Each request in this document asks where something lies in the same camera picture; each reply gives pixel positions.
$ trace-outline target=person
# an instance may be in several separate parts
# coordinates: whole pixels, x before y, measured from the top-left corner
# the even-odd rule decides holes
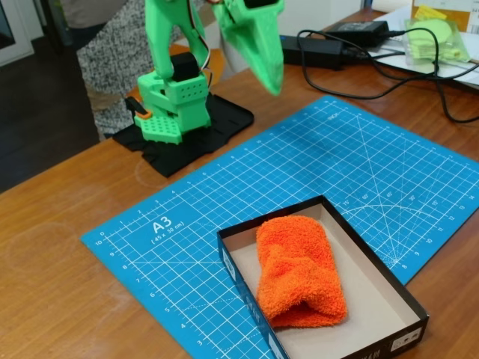
[[[60,0],[72,35],[73,48],[80,50],[92,41],[125,2],[126,0]]]
[[[196,8],[204,4],[204,0],[192,1]],[[153,69],[145,32],[144,0],[62,0],[63,2],[70,6],[64,9],[69,25],[77,23],[91,27],[101,26],[76,54],[100,140],[103,140],[132,124],[124,98],[137,85],[138,77]],[[88,21],[84,19],[72,22],[75,8],[79,12],[87,9],[77,3],[90,4],[90,11],[93,12],[101,8],[101,14],[92,16]],[[112,14],[106,24],[101,23]],[[95,30],[85,30],[80,34],[78,43],[87,41]],[[180,37],[180,29],[175,28],[171,42]]]

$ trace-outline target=power adapter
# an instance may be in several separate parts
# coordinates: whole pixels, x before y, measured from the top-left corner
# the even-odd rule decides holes
[[[377,47],[388,36],[389,26],[386,21],[339,22],[327,34],[350,41],[361,47]]]
[[[302,65],[301,49],[296,36],[281,35],[284,63]],[[308,67],[324,67],[339,70],[341,68],[344,44],[336,40],[323,40],[313,37],[301,37],[301,46]]]

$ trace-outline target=dark floor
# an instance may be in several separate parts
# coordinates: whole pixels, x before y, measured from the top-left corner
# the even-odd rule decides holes
[[[0,67],[0,193],[98,142],[75,53],[34,48]]]

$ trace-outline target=wooden table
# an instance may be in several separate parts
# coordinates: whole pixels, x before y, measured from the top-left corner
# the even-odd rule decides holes
[[[365,10],[353,18],[375,16]],[[351,93],[391,85],[369,65],[310,73]],[[266,94],[249,71],[214,92],[252,110],[255,124],[169,179],[140,153],[108,140],[0,195],[1,359],[188,357],[79,237],[322,96],[292,66],[279,97]],[[479,114],[477,94],[447,93],[456,116]],[[432,84],[410,83],[382,99],[351,103],[479,160],[479,124],[449,122]],[[424,341],[402,358],[479,358],[478,243],[476,213],[408,284],[431,320]]]

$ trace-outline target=green object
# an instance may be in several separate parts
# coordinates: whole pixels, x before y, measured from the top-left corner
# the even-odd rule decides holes
[[[277,17],[284,0],[261,7],[247,7],[244,0],[224,0],[213,12],[226,41],[245,58],[265,88],[278,95],[283,82],[283,50]]]
[[[168,51],[173,26],[189,42],[199,67],[207,64],[204,27],[192,0],[146,0],[146,32],[155,70],[138,78],[147,118],[135,116],[145,140],[180,144],[193,129],[211,126],[206,108],[208,85],[203,73],[194,79],[176,82]],[[273,94],[283,82],[283,52],[276,18],[284,0],[249,8],[245,0],[224,0],[213,10],[225,39],[245,57],[253,72]]]
[[[412,28],[427,28],[436,35],[439,43],[439,60],[461,62],[471,60],[454,21],[443,19],[407,20],[406,29]],[[411,31],[407,36],[409,56],[413,60],[433,60],[435,58],[434,39],[428,32]]]
[[[143,138],[150,141],[180,144],[183,134],[211,125],[206,108],[208,85],[203,73],[194,79],[176,82],[168,47],[173,26],[177,25],[189,41],[199,64],[204,64],[208,50],[201,42],[204,28],[192,6],[195,27],[189,18],[189,1],[146,0],[146,31],[155,70],[138,78],[143,106],[152,112],[146,120],[135,117]]]

